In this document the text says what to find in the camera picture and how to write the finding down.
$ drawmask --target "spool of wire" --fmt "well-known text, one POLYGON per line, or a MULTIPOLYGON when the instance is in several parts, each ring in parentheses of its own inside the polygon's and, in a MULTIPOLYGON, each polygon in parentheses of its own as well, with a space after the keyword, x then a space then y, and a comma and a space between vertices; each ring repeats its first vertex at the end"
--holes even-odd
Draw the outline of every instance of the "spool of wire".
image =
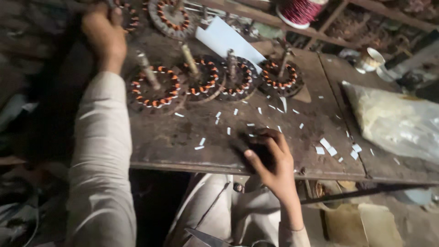
POLYGON ((276 12, 288 25, 307 29, 327 2, 328 0, 287 0, 277 5, 276 12))

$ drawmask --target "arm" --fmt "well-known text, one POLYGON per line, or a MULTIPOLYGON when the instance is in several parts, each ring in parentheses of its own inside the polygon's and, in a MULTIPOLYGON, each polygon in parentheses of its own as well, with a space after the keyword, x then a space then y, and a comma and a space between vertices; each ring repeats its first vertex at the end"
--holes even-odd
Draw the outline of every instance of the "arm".
POLYGON ((308 234, 303 224, 302 209, 294 181, 294 159, 282 133, 272 129, 262 129, 252 143, 263 144, 272 153, 274 172, 270 172, 252 150, 244 152, 245 157, 260 175, 265 184, 281 203, 279 224, 280 247, 310 247, 308 234))
POLYGON ((89 42, 99 48, 100 73, 79 105, 76 147, 69 171, 67 246, 135 246, 136 219, 128 169, 131 134, 125 83, 118 75, 126 54, 120 11, 107 19, 98 4, 83 18, 89 42))

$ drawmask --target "plastic bag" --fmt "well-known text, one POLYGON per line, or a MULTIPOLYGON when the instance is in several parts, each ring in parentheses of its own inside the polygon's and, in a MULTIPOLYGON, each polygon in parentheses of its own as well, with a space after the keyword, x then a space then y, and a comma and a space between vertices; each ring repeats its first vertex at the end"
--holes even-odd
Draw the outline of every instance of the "plastic bag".
POLYGON ((342 84, 365 139, 396 155, 439 164, 439 104, 342 84))

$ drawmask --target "right hand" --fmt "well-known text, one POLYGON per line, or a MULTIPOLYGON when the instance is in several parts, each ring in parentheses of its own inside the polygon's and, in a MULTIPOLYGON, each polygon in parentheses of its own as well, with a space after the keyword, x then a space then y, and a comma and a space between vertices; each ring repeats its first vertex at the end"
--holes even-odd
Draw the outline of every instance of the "right hand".
POLYGON ((82 30, 99 56, 100 71, 119 74, 126 56, 121 9, 115 8, 110 17, 106 3, 93 5, 82 19, 82 30))
POLYGON ((294 159, 282 133, 264 128, 258 130, 258 136, 252 143, 265 145, 274 157, 274 172, 270 172, 258 155, 251 149, 244 152, 244 156, 254 167, 265 184, 285 207, 292 207, 296 202, 297 191, 294 181, 294 159))

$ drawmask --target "rusty table surface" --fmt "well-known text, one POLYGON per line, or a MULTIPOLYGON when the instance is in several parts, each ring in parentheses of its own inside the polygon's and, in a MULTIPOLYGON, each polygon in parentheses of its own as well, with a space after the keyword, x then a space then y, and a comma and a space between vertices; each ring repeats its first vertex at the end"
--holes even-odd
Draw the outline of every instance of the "rusty table surface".
MULTIPOLYGON (((147 46, 143 46, 147 54, 166 52, 166 56, 157 57, 166 59, 165 63, 173 59, 182 59, 178 51, 169 48, 172 47, 170 43, 174 41, 152 35, 154 38, 144 38, 148 43, 147 46)), ((195 55, 212 53, 198 41, 190 42, 189 45, 195 55)), ((349 156, 352 143, 346 136, 347 126, 343 119, 338 118, 342 113, 318 54, 303 50, 294 52, 297 55, 295 62, 304 72, 303 80, 311 94, 311 103, 289 99, 288 111, 281 113, 269 107, 272 105, 283 109, 279 99, 267 99, 260 91, 256 91, 247 100, 248 103, 214 99, 201 105, 186 105, 178 111, 184 117, 150 117, 130 112, 133 137, 132 167, 249 174, 252 172, 251 169, 248 169, 242 154, 236 152, 231 143, 241 138, 241 135, 250 134, 255 127, 268 126, 277 130, 279 126, 294 155, 296 169, 305 171, 298 177, 365 180, 361 161, 355 161, 349 156), (218 112, 221 112, 221 116, 219 123, 215 125, 218 112), (248 127, 247 124, 255 124, 255 127, 248 127), (299 128, 300 124, 304 124, 302 129, 299 128), (228 127, 231 129, 231 135, 227 134, 228 127), (204 148, 195 150, 194 147, 198 146, 202 138, 206 138, 204 148), (331 157, 328 152, 325 155, 317 155, 315 145, 321 146, 319 141, 322 138, 326 138, 335 147, 337 155, 331 157), (344 158, 341 163, 338 162, 340 157, 344 158)))
POLYGON ((394 155, 362 138, 360 127, 355 120, 349 101, 341 89, 343 80, 355 85, 391 92, 400 90, 397 84, 381 80, 375 72, 360 74, 347 61, 334 55, 320 54, 320 61, 342 111, 343 119, 346 120, 349 132, 353 136, 354 142, 359 144, 363 150, 359 153, 359 159, 364 165, 367 178, 375 182, 439 184, 439 165, 417 158, 394 155))

